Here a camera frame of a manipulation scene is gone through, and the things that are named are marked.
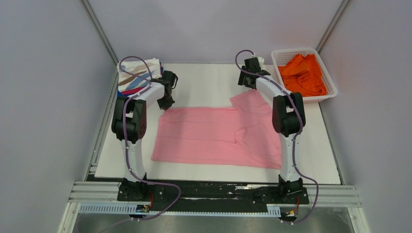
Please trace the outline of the white patterned folded shirt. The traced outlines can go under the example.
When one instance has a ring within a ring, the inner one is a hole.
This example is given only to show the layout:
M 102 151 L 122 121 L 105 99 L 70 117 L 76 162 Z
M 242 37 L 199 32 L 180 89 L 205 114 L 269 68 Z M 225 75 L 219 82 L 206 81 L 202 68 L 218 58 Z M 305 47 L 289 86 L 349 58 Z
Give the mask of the white patterned folded shirt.
M 119 62 L 117 65 L 119 80 L 118 92 L 122 95 L 133 95 L 147 86 L 152 79 L 162 76 L 163 67 L 157 58 Z

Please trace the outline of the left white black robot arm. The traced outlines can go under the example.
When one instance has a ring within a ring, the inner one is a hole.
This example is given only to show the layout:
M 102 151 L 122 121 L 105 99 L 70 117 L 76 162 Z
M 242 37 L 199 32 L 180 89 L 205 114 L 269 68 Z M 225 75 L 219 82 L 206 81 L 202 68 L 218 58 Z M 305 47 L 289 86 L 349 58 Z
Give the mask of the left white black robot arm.
M 145 201 L 150 191 L 164 186 L 164 183 L 147 180 L 142 139 L 147 131 L 148 107 L 157 103 L 161 110 L 169 109 L 175 103 L 172 90 L 177 82 L 177 75 L 165 70 L 160 78 L 152 79 L 137 93 L 116 99 L 111 130 L 120 141 L 125 157 L 125 173 L 117 197 L 119 201 Z

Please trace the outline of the white plastic basket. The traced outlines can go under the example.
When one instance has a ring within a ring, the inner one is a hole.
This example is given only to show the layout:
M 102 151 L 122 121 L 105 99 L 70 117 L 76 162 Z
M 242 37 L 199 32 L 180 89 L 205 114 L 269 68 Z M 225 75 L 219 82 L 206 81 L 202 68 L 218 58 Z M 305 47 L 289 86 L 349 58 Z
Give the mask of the white plastic basket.
M 312 102 L 321 102 L 323 100 L 335 97 L 337 95 L 337 89 L 335 84 L 330 77 L 325 64 L 323 63 L 322 59 L 318 52 L 312 48 L 294 48 L 294 49 L 282 49 L 282 50 L 274 50 L 271 52 L 272 61 L 275 67 L 275 76 L 279 79 L 280 84 L 285 88 L 284 83 L 282 81 L 281 75 L 279 73 L 279 66 L 284 66 L 291 60 L 295 55 L 301 54 L 303 56 L 314 54 L 316 56 L 317 63 L 321 68 L 323 74 L 323 82 L 327 88 L 327 94 L 324 96 L 316 96 L 316 97 L 303 97 L 303 101 L 305 103 L 312 103 Z

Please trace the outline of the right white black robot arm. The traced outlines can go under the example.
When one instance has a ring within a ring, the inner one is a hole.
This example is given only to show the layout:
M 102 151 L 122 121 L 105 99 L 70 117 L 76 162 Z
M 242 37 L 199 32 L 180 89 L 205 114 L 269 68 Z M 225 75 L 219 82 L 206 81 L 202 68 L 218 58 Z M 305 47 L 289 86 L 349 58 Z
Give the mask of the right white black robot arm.
M 306 123 L 303 97 L 285 90 L 263 70 L 257 57 L 244 61 L 238 84 L 256 89 L 272 100 L 272 125 L 281 143 L 282 165 L 274 196 L 284 203 L 308 204 L 308 194 L 296 171 L 300 133 Z

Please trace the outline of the orange t shirt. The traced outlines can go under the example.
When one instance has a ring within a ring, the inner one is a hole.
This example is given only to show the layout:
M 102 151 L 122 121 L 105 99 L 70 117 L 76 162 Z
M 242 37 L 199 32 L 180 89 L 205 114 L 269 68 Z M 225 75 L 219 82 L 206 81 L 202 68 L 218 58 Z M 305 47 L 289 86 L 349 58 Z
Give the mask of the orange t shirt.
M 295 55 L 284 66 L 279 66 L 279 73 L 286 89 L 298 92 L 303 97 L 324 96 L 327 88 L 316 56 L 309 54 Z

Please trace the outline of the blue folded shirt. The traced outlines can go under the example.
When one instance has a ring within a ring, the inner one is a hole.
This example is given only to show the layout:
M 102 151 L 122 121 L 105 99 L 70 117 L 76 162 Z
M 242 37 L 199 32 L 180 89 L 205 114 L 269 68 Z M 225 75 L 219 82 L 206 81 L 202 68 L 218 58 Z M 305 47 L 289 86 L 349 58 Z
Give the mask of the blue folded shirt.
M 121 67 L 125 68 L 127 72 L 135 74 L 136 76 L 132 76 L 126 72 L 119 70 L 119 82 L 118 82 L 118 91 L 117 91 L 118 97 L 123 96 L 120 94 L 120 92 L 125 91 L 125 90 L 131 90 L 131 89 L 135 89 L 135 88 L 143 87 L 143 86 L 145 87 L 144 89 L 146 89 L 148 86 L 148 83 L 146 80 L 150 81 L 151 79 L 158 79 L 162 76 L 162 73 L 163 73 L 163 67 L 158 66 L 158 65 L 149 65 L 150 72 L 147 70 L 146 66 L 144 65 L 138 65 L 134 67 L 125 67 L 125 66 L 121 66 Z

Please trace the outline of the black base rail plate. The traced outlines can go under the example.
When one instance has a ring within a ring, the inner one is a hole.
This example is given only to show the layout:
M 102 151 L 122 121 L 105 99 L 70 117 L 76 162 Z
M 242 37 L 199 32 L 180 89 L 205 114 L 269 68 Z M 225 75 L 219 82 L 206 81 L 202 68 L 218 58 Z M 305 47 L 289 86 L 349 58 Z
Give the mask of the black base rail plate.
M 234 211 L 263 212 L 268 204 L 291 206 L 301 203 L 284 203 L 274 196 L 277 183 L 225 183 L 212 181 L 148 180 L 164 183 L 150 191 L 150 209 L 155 211 Z

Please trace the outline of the pink t shirt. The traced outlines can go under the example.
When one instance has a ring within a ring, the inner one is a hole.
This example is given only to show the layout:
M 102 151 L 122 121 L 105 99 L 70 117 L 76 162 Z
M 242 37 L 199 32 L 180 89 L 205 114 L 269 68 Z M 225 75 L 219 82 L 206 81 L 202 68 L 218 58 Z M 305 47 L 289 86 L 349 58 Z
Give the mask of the pink t shirt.
M 229 107 L 174 108 L 159 118 L 152 160 L 280 169 L 281 144 L 272 109 L 249 90 Z

